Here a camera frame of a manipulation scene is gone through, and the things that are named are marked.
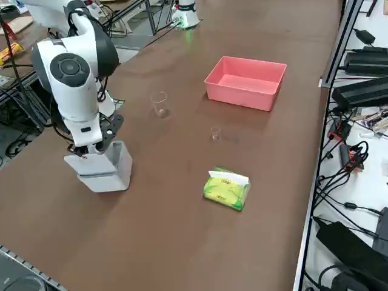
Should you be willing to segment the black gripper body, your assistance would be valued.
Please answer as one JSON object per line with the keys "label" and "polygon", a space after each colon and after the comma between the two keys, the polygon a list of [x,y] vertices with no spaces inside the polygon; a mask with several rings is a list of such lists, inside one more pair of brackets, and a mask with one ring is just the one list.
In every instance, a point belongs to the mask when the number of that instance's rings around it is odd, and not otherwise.
{"label": "black gripper body", "polygon": [[110,116],[106,116],[102,113],[100,113],[99,115],[102,142],[110,143],[112,139],[116,136],[118,130],[121,128],[124,122],[124,117],[116,112],[114,112]]}

